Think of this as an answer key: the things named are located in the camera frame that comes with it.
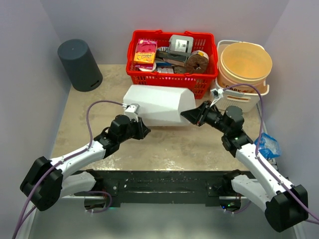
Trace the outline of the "white octagonal bin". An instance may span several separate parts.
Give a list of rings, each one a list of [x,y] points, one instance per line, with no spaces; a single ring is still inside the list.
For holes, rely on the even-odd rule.
[[[138,105],[137,115],[150,126],[189,124],[180,113],[196,107],[194,94],[187,88],[131,85],[123,97],[127,106]]]

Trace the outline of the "orange translucent bucket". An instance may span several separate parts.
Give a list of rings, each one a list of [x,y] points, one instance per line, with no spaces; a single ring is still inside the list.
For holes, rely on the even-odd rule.
[[[229,87],[240,93],[256,93],[247,86],[236,84],[250,84],[260,93],[267,91],[266,78],[273,66],[272,58],[265,49],[254,43],[224,41],[219,42],[217,83],[222,88]]]

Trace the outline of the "dark blue bucket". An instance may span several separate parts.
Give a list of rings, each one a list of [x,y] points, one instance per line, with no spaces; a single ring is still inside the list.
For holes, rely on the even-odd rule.
[[[75,90],[89,92],[101,85],[103,75],[84,40],[70,39],[63,42],[57,54]]]

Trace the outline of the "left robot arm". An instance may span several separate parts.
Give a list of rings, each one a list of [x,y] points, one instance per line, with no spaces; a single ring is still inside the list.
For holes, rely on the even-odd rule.
[[[63,183],[81,168],[107,158],[129,140],[144,139],[149,129],[142,121],[118,115],[109,127],[93,138],[84,147],[61,157],[36,159],[20,185],[20,190],[40,211],[52,207],[61,197]]]

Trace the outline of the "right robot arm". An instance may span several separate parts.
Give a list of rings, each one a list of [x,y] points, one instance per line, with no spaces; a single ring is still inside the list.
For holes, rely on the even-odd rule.
[[[277,232],[293,227],[309,218],[308,193],[302,185],[295,186],[282,176],[261,154],[243,130],[242,110],[229,106],[221,113],[210,101],[199,107],[181,112],[191,124],[208,124],[223,133],[222,144],[226,151],[244,164],[255,180],[238,170],[224,176],[225,190],[232,190],[258,206],[269,225]]]

